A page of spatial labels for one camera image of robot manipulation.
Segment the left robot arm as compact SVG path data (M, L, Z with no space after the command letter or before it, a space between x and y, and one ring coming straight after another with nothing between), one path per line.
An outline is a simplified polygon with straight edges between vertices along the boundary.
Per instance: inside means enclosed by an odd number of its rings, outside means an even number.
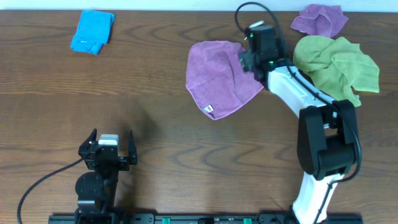
M94 129L80 145L78 155L89 172L81 175L76 184L78 208L75 223L129 223L129 215L114 206L119 172L137 164L137 149L133 133L129 133L127 156L119 156L119 136L102 134Z

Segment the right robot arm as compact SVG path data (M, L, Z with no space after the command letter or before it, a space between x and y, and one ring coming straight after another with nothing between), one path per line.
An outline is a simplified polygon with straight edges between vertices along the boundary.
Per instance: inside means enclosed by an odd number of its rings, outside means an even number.
M304 171L289 213L266 215L261 223L362 223L359 215L327 214L338 183L359 163L356 115L348 100L316 89L286 59L282 37L262 21L244 30L250 49L239 54L246 72L277 95L298 117L297 156Z

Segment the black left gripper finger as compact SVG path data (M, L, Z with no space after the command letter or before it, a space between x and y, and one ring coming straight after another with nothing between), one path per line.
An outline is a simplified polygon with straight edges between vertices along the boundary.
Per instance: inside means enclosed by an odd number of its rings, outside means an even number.
M136 157L136 145L134 142L134 136L132 130L129 132L129 142L128 142L128 155L129 157Z
M80 150L88 150L91 146L91 142L96 141L97 129L95 128L86 140L80 145Z

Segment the purple microfiber cloth with label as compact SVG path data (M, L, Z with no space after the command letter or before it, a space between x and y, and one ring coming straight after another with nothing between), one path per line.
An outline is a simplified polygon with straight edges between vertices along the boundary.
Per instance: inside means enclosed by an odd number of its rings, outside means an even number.
M234 113L264 88L252 72L242 69L238 57L242 52L240 43L226 40L199 42L190 48L185 86L212 120Z

